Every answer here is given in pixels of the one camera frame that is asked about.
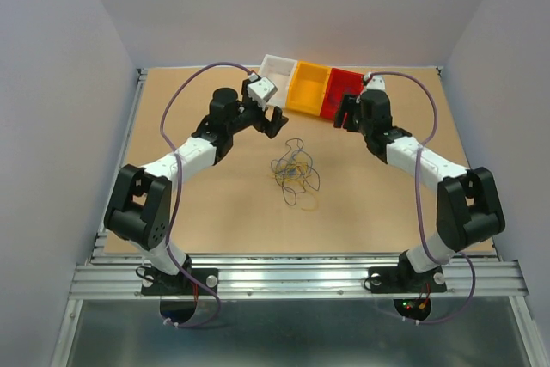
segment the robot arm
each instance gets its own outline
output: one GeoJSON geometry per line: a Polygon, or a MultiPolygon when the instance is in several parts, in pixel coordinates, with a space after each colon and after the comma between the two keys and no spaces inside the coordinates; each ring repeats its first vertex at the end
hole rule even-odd
{"type": "MultiPolygon", "coordinates": [[[[274,138],[288,121],[279,107],[274,108],[271,120],[266,117],[266,103],[276,91],[269,79],[255,73],[243,82],[241,101],[233,89],[217,89],[209,113],[175,153],[140,168],[126,165],[119,171],[104,217],[105,227],[136,247],[156,270],[168,276],[180,275],[166,244],[171,192],[177,182],[176,157],[181,159],[185,182],[220,162],[232,148],[233,136],[249,126],[274,138]],[[143,204],[138,202],[142,196],[143,204]]],[[[172,243],[170,249],[188,269],[189,257],[172,243]]]]}
{"type": "MultiPolygon", "coordinates": [[[[360,132],[369,152],[388,165],[415,176],[416,157],[421,145],[410,132],[393,125],[384,83],[378,81],[373,82],[373,87],[365,85],[359,97],[344,97],[334,127],[360,132]]],[[[380,280],[385,284],[380,292],[391,290],[389,284],[395,286],[391,292],[418,291],[432,270],[448,263],[455,253],[504,230],[497,188],[487,169],[469,169],[423,149],[420,178],[421,183],[437,195],[437,232],[426,240],[436,262],[422,245],[405,251],[397,268],[388,272],[386,279],[380,280]]]]}

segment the bolt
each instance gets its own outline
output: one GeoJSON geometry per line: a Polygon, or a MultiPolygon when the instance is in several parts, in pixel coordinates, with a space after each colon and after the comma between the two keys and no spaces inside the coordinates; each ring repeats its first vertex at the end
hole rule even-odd
{"type": "Polygon", "coordinates": [[[216,278],[216,276],[214,276],[214,275],[209,275],[209,276],[206,278],[206,285],[207,285],[209,288],[214,288],[214,287],[217,285],[217,278],[216,278]]]}
{"type": "Polygon", "coordinates": [[[445,276],[441,272],[433,274],[433,280],[437,285],[445,284],[445,276]]]}

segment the white wall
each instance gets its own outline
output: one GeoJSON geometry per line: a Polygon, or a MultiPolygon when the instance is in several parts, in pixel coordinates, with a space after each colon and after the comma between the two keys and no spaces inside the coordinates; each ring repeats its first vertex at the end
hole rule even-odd
{"type": "Polygon", "coordinates": [[[483,0],[443,71],[469,161],[496,175],[529,306],[550,349],[550,0],[483,0]]]}
{"type": "Polygon", "coordinates": [[[49,365],[135,69],[100,0],[0,0],[0,358],[49,365]]]}
{"type": "Polygon", "coordinates": [[[102,0],[140,67],[259,63],[442,64],[480,0],[102,0]]]}

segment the wooden tabletop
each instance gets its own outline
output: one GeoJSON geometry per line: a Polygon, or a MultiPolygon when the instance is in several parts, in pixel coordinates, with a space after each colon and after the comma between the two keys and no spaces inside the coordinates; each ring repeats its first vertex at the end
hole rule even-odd
{"type": "MultiPolygon", "coordinates": [[[[370,68],[345,68],[365,73],[370,68]]],[[[175,90],[196,69],[149,70],[132,129],[127,163],[143,165],[164,156],[169,147],[159,134],[162,112],[175,90]]],[[[437,135],[428,145],[452,162],[466,157],[435,69],[405,69],[432,92],[439,112],[437,135]]],[[[207,71],[174,103],[166,122],[171,139],[181,145],[208,113],[212,92],[231,87],[240,92],[243,72],[232,68],[207,71]]],[[[431,106],[412,82],[386,76],[394,124],[418,140],[431,130],[431,106]]],[[[366,149],[357,133],[334,129],[331,122],[285,112],[289,123],[273,139],[248,128],[235,136],[230,153],[215,167],[202,171],[183,188],[173,240],[190,253],[386,253],[419,243],[413,178],[389,167],[366,149]],[[285,142],[301,138],[321,177],[316,194],[297,205],[284,202],[272,177],[270,162],[285,152],[285,142]],[[315,207],[314,211],[305,211],[315,207]]],[[[422,188],[425,227],[435,229],[436,198],[422,188]]],[[[492,251],[484,242],[472,248],[492,251]]],[[[109,234],[105,252],[135,250],[109,234]]]]}

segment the pile of string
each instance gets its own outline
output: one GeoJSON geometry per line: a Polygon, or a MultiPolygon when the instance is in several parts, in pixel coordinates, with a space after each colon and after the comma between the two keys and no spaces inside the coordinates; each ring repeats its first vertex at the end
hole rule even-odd
{"type": "Polygon", "coordinates": [[[281,187],[287,205],[296,205],[298,195],[306,193],[313,197],[315,204],[311,208],[302,209],[314,211],[318,207],[315,193],[321,187],[321,177],[313,168],[313,158],[303,149],[304,143],[300,138],[289,139],[284,144],[286,153],[279,159],[272,160],[272,178],[281,187]]]}

